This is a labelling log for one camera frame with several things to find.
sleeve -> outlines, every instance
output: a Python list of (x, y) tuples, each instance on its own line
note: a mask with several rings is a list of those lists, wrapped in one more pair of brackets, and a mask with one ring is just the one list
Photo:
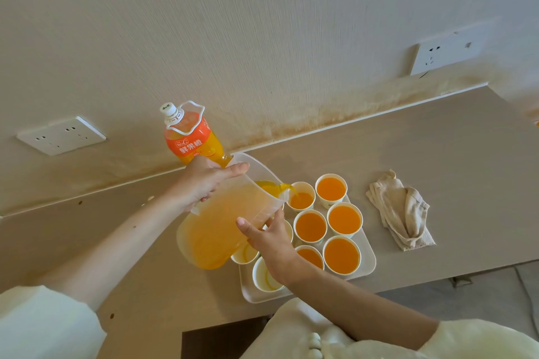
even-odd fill
[(0, 359), (94, 359), (106, 333), (85, 304), (50, 289), (0, 294)]
[(428, 357), (511, 359), (539, 357), (539, 342), (523, 333), (479, 319), (441, 322), (419, 350)]

plastic tray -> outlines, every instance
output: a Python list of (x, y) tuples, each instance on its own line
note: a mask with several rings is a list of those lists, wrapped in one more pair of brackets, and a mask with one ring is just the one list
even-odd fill
[[(350, 199), (348, 199), (348, 195), (344, 197), (344, 202), (350, 203)], [(324, 216), (327, 216), (327, 209), (320, 204), (318, 199), (314, 203), (314, 209), (318, 210), (320, 213), (322, 213)], [(285, 219), (290, 222), (290, 224), (294, 224), (294, 218), (296, 216), (296, 213), (294, 213), (287, 205), (285, 206)], [(322, 253), (322, 247), (324, 246), (324, 243), (326, 240), (330, 237), (332, 237), (334, 234), (331, 232), (331, 230), (328, 227), (328, 232), (326, 236), (324, 237), (324, 241), (320, 243), (320, 245), (316, 246), (316, 249)], [(354, 236), (352, 237), (352, 240), (357, 244), (357, 246), (360, 248), (361, 251), (361, 262), (360, 267), (354, 272), (353, 274), (347, 275), (346, 277), (341, 277), (345, 280), (351, 280), (353, 278), (363, 277), (364, 275), (371, 274), (374, 271), (374, 268), (376, 268), (376, 256), (374, 255), (374, 251), (371, 248), (369, 241), (367, 240), (367, 236), (365, 235), (363, 228)], [(293, 245), (294, 247), (297, 247), (299, 245), (303, 244), (303, 242), (296, 238), (294, 235)], [(260, 303), (265, 301), (270, 301), (272, 299), (282, 298), (283, 296), (292, 295), (292, 293), (287, 290), (287, 288), (283, 288), (280, 291), (276, 292), (263, 292), (260, 291), (258, 288), (254, 286), (253, 283), (253, 266), (255, 261), (239, 266), (239, 280), (241, 283), (241, 293), (243, 294), (243, 298), (247, 302), (250, 303)]]

wall socket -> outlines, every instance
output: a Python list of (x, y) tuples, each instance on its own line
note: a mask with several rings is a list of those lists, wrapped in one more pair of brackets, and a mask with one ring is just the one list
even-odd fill
[(410, 75), (478, 56), (494, 22), (477, 23), (418, 44)]
[(47, 155), (58, 155), (103, 142), (106, 137), (81, 117), (17, 134), (17, 138)]

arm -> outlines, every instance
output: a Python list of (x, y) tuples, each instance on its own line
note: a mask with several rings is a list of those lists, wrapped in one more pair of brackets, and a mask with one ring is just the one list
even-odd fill
[(196, 157), (163, 195), (140, 208), (96, 246), (45, 274), (37, 283), (97, 310), (176, 217), (199, 200), (211, 197), (219, 182), (247, 170), (248, 164), (221, 169), (208, 158)]
[(238, 228), (262, 254), (270, 274), (321, 315), (359, 340), (375, 340), (420, 349), (438, 321), (366, 292), (300, 257), (286, 235), (282, 210), (266, 231), (239, 218)]

wooden table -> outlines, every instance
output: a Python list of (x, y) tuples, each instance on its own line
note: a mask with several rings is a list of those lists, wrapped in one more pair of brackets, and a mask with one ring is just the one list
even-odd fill
[[(374, 273), (353, 283), (373, 292), (539, 258), (539, 130), (488, 87), (250, 154), (286, 182), (314, 184), (327, 172), (347, 180), (377, 257)], [(431, 205), (436, 246), (404, 253), (382, 227), (365, 192), (390, 168)], [(179, 173), (5, 218), (0, 289), (103, 238)], [(179, 357), (182, 331), (273, 313), (286, 301), (247, 303), (232, 262), (214, 271), (189, 265), (176, 246), (180, 221), (99, 310), (109, 334), (100, 358)]]

